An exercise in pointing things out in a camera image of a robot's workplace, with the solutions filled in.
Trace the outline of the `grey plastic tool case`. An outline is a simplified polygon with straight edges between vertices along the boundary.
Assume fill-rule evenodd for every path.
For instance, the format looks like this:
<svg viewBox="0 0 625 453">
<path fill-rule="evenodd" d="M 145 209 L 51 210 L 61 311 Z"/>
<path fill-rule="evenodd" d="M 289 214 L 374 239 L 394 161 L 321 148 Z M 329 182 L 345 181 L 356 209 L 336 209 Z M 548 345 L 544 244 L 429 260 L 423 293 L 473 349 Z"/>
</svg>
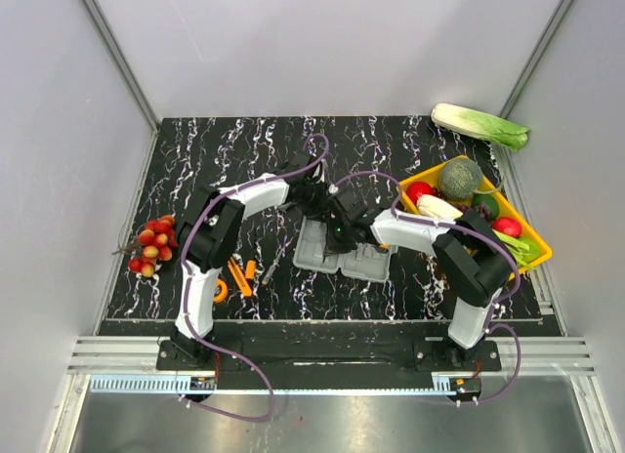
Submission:
<svg viewBox="0 0 625 453">
<path fill-rule="evenodd" d="M 397 247 L 358 244 L 347 254 L 325 255 L 326 224 L 303 218 L 293 255 L 296 268 L 336 274 L 354 279 L 385 282 L 390 276 L 390 264 Z"/>
</svg>

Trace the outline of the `short orange screwdriver handle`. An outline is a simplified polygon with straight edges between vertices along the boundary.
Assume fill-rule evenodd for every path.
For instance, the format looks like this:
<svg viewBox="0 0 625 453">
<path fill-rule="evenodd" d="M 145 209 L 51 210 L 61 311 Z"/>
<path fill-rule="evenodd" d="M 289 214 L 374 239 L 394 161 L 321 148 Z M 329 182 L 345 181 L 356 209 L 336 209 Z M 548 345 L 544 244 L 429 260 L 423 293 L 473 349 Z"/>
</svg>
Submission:
<svg viewBox="0 0 625 453">
<path fill-rule="evenodd" d="M 256 262 L 254 260 L 249 260 L 246 264 L 245 268 L 245 278 L 248 280 L 252 280 L 256 274 Z"/>
</svg>

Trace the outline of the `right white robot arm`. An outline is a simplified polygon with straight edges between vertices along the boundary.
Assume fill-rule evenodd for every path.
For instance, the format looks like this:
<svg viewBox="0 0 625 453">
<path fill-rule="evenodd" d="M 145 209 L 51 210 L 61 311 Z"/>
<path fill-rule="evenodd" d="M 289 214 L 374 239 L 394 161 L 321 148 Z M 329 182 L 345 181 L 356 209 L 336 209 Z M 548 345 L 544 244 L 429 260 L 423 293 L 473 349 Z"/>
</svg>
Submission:
<svg viewBox="0 0 625 453">
<path fill-rule="evenodd" d="M 350 191 L 335 186 L 329 189 L 326 205 L 327 246 L 333 253 L 349 252 L 367 243 L 406 248 L 437 259 L 457 295 L 444 359 L 458 371 L 475 364 L 492 304 L 517 269 L 486 221 L 475 212 L 437 223 L 394 209 L 372 209 Z"/>
</svg>

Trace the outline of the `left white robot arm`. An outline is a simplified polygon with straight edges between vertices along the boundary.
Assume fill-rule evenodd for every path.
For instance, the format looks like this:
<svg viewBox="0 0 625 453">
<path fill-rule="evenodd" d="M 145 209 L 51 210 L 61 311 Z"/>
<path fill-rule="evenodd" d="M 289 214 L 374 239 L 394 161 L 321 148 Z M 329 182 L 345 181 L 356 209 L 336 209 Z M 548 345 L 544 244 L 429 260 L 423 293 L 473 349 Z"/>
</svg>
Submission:
<svg viewBox="0 0 625 453">
<path fill-rule="evenodd" d="M 313 204 L 314 189 L 323 181 L 323 159 L 300 153 L 275 173 L 231 187 L 202 186 L 191 195 L 177 231 L 183 281 L 171 335 L 188 369 L 200 370 L 210 362 L 212 348 L 203 338 L 213 330 L 214 294 L 243 221 L 290 202 Z"/>
</svg>

